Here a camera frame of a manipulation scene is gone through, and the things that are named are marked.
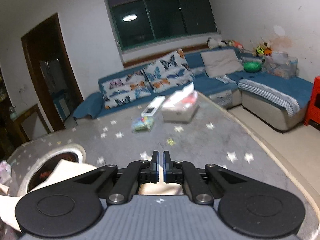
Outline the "green bowl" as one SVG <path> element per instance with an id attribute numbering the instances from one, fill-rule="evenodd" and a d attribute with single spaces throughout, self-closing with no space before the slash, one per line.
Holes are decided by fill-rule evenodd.
<path id="1" fill-rule="evenodd" d="M 249 73 L 255 73 L 255 72 L 261 71 L 261 63 L 257 61 L 245 62 L 243 67 L 244 67 L 244 71 Z"/>

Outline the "dark wooden door frame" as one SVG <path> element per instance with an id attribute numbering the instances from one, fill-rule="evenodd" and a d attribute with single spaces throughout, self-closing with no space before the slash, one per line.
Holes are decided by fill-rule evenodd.
<path id="1" fill-rule="evenodd" d="M 29 74 L 44 114 L 54 131 L 83 102 L 58 14 L 53 14 L 21 38 Z"/>

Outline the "red plastic stool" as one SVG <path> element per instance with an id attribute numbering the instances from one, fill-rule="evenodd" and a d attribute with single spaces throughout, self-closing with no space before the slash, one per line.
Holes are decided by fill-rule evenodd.
<path id="1" fill-rule="evenodd" d="M 319 124 L 320 121 L 320 111 L 319 111 L 319 94 L 320 94 L 320 77 L 315 77 L 313 83 L 313 89 L 311 93 L 310 102 L 306 111 L 304 118 L 304 125 L 308 126 L 310 120 Z"/>

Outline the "clear plastic storage bin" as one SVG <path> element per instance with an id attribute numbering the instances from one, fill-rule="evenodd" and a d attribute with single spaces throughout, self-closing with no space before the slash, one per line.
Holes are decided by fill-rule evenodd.
<path id="1" fill-rule="evenodd" d="M 261 70 L 271 75 L 290 79 L 297 76 L 298 59 L 284 51 L 273 51 L 264 56 Z"/>

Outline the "butterfly pillow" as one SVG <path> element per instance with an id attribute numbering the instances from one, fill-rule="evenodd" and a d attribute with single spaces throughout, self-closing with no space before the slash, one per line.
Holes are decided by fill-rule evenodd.
<path id="1" fill-rule="evenodd" d="M 105 109 L 112 109 L 151 95 L 142 70 L 100 84 Z"/>
<path id="2" fill-rule="evenodd" d="M 194 79 L 182 49 L 175 50 L 143 69 L 154 93 L 183 86 Z"/>

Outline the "grey star-pattern table cover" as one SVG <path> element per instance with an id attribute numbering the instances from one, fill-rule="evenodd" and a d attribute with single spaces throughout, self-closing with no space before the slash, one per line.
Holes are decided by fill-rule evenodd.
<path id="1" fill-rule="evenodd" d="M 18 147 L 8 158 L 20 187 L 26 193 L 36 169 L 50 156 L 76 152 L 79 160 L 94 166 L 128 163 L 169 151 L 174 160 L 192 162 L 203 168 L 217 164 L 231 171 L 296 194 L 304 203 L 306 217 L 298 232 L 302 239 L 319 234 L 319 209 L 310 193 L 277 159 L 276 151 L 264 143 L 235 116 L 199 95 L 199 109 L 192 121 L 182 125 L 166 123 L 160 112 L 148 132 L 131 128 L 143 105 L 130 107 L 95 120 L 80 121 L 75 127 L 50 133 Z"/>

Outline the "blue sectional sofa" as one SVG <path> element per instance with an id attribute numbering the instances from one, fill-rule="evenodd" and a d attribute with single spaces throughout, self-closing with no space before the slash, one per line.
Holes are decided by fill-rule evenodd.
<path id="1" fill-rule="evenodd" d="M 266 72 L 249 73 L 244 70 L 210 78 L 206 74 L 204 62 L 200 54 L 207 51 L 227 49 L 231 48 L 185 54 L 189 69 L 194 75 L 194 79 L 190 83 L 194 84 L 196 91 L 208 96 L 221 107 L 232 108 L 242 105 L 242 107 L 278 131 L 288 131 L 304 120 L 313 89 L 313 84 L 309 81 L 300 77 L 284 79 Z M 96 119 L 121 109 L 149 102 L 157 96 L 170 95 L 190 84 L 173 87 L 161 93 L 154 93 L 144 74 L 148 83 L 148 89 L 151 92 L 150 96 L 123 106 L 105 109 L 100 84 L 104 81 L 123 77 L 131 72 L 143 71 L 147 65 L 117 72 L 99 79 L 99 90 L 91 94 L 76 108 L 73 118 Z"/>

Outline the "grey plain cushion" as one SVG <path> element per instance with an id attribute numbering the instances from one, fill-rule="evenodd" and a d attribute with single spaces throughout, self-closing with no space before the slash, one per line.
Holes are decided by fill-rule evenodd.
<path id="1" fill-rule="evenodd" d="M 210 78 L 244 70 L 234 49 L 207 51 L 200 55 Z"/>

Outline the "clear box of colourful items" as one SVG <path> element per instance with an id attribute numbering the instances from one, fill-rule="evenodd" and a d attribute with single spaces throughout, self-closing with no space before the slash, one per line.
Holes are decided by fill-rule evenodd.
<path id="1" fill-rule="evenodd" d="M 150 131 L 154 125 L 153 117 L 140 117 L 132 122 L 131 128 L 133 132 Z"/>

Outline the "dark window with green frame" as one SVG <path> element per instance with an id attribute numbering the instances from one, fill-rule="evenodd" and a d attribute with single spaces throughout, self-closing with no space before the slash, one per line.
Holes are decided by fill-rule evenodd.
<path id="1" fill-rule="evenodd" d="M 217 32 L 209 0 L 107 0 L 122 50 Z"/>

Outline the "right butterfly pillow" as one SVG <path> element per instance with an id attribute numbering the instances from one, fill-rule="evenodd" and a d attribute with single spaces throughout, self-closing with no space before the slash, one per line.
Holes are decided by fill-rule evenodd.
<path id="1" fill-rule="evenodd" d="M 182 49 L 175 50 L 143 69 L 154 93 L 183 86 L 194 79 Z"/>

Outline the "cream long-sleeve garment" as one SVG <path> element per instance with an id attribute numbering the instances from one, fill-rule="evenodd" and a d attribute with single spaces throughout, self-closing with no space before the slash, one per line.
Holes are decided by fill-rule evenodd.
<path id="1" fill-rule="evenodd" d="M 97 167 L 86 164 L 86 163 L 76 163 L 72 161 L 67 161 L 65 159 L 61 159 L 57 166 L 54 168 L 51 175 L 40 185 L 36 186 L 34 189 L 29 191 L 29 193 L 41 189 L 43 187 L 79 176 L 86 172 L 95 170 Z M 24 197 L 24 194 L 20 197 L 9 197 L 9 196 L 1 196 L 1 208 L 0 208 L 0 215 L 1 220 L 11 226 L 13 229 L 21 232 L 18 222 L 15 216 L 15 207 L 19 200 Z"/>

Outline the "white remote control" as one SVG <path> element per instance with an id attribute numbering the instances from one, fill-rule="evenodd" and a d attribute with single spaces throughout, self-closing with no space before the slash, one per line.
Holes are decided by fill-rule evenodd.
<path id="1" fill-rule="evenodd" d="M 162 103 L 165 101 L 165 96 L 157 96 L 155 97 L 142 111 L 140 114 L 141 117 L 152 117 L 157 112 L 159 107 L 161 107 Z"/>

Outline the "left butterfly pillow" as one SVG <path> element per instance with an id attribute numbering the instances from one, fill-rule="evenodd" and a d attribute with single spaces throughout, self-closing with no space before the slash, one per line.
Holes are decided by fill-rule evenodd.
<path id="1" fill-rule="evenodd" d="M 105 109 L 112 109 L 151 95 L 142 70 L 100 84 Z"/>

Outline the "tissue box with pink pack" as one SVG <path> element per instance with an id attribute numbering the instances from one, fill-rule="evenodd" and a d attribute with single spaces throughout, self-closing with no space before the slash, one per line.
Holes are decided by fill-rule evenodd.
<path id="1" fill-rule="evenodd" d="M 161 106 L 164 122 L 189 123 L 199 108 L 198 93 L 194 84 L 175 91 Z"/>

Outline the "black and white plush toy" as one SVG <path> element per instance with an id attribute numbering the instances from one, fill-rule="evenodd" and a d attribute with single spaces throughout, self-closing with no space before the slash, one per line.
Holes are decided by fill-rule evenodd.
<path id="1" fill-rule="evenodd" d="M 214 48 L 223 48 L 227 46 L 227 43 L 220 38 L 214 39 L 209 37 L 207 40 L 207 45 L 209 49 L 214 49 Z"/>

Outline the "yellow orange plush toys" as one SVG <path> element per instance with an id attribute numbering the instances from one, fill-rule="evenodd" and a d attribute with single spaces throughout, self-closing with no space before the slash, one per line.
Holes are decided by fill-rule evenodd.
<path id="1" fill-rule="evenodd" d="M 253 49 L 252 55 L 255 57 L 264 57 L 272 55 L 272 48 L 268 42 L 260 43 Z"/>

